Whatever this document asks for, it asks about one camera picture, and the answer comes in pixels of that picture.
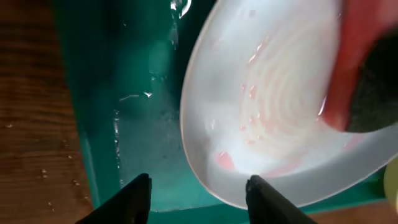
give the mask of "white plate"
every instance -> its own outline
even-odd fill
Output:
[[[372,144],[396,142],[397,128],[352,135],[318,119],[339,15],[336,0],[216,3],[192,53],[181,102],[185,154],[215,197],[246,208],[244,185],[259,174],[295,205],[307,205],[395,155],[387,144],[376,158],[364,157],[375,154]]]

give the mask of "wooden table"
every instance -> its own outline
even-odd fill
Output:
[[[74,223],[93,206],[51,8],[1,0],[0,12],[0,223]],[[398,223],[385,203],[312,217]]]

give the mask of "tray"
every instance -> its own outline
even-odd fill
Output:
[[[244,223],[199,184],[182,150],[179,100],[215,0],[54,1],[95,207],[136,175],[153,179],[149,223]],[[312,213],[384,200],[383,170]]]

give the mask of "yellow object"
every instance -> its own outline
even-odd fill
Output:
[[[384,174],[384,192],[389,203],[398,212],[398,159],[387,165]]]

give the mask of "brown wood grain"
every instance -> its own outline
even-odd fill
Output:
[[[74,223],[92,209],[49,2],[0,1],[0,223]],[[398,223],[386,203],[312,215]]]

